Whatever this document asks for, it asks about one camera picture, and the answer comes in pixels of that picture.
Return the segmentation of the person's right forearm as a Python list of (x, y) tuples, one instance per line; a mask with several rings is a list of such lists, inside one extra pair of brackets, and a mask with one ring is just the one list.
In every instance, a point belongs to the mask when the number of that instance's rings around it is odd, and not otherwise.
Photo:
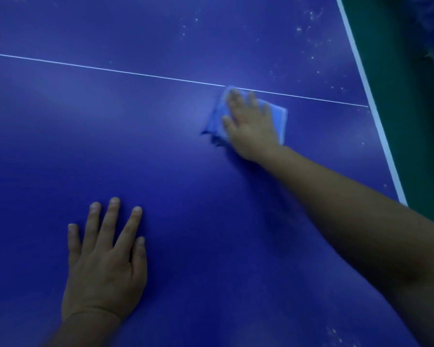
[(253, 159), (300, 201), (420, 346), (434, 347), (434, 222), (288, 147), (258, 147)]

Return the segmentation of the person's left hand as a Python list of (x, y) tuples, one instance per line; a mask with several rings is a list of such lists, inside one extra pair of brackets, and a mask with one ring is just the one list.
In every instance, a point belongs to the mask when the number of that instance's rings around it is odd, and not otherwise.
[(142, 219), (136, 206), (112, 248), (96, 248), (102, 206), (91, 204), (78, 262), (69, 265), (61, 305), (62, 320), (76, 313), (103, 310), (124, 320), (138, 305), (145, 286), (132, 280), (131, 251)]

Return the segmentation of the light blue cleaning cloth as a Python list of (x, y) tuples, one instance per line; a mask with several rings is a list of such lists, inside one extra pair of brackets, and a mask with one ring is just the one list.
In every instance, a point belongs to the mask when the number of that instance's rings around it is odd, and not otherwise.
[[(202, 134), (209, 134), (210, 140), (215, 146), (229, 145), (229, 139), (222, 123), (223, 116), (231, 116), (229, 106), (227, 104), (227, 95), (232, 90), (238, 90), (243, 99), (247, 99), (249, 91), (243, 90), (234, 86), (228, 86), (224, 89), (220, 98), (217, 100), (213, 110), (211, 111), (206, 124), (202, 130)], [(257, 103), (261, 108), (267, 106), (272, 115), (272, 122), (277, 133), (278, 143), (284, 144), (285, 127), (287, 122), (288, 111), (286, 108), (272, 104), (262, 99), (257, 99)]]

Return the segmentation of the person's left forearm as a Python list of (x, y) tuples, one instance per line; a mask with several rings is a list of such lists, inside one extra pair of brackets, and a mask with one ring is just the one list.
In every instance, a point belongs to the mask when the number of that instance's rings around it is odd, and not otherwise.
[(64, 320), (41, 347), (108, 347), (121, 322), (103, 310), (76, 313)]

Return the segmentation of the person's right hand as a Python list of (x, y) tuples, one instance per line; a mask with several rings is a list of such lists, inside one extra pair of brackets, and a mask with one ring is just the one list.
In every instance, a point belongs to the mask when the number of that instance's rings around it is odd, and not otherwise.
[(260, 107), (260, 115), (246, 115), (246, 100), (238, 90), (232, 90), (227, 95), (227, 104), (239, 129), (236, 143), (230, 145), (240, 157), (261, 163), (267, 155), (281, 148), (267, 106)]

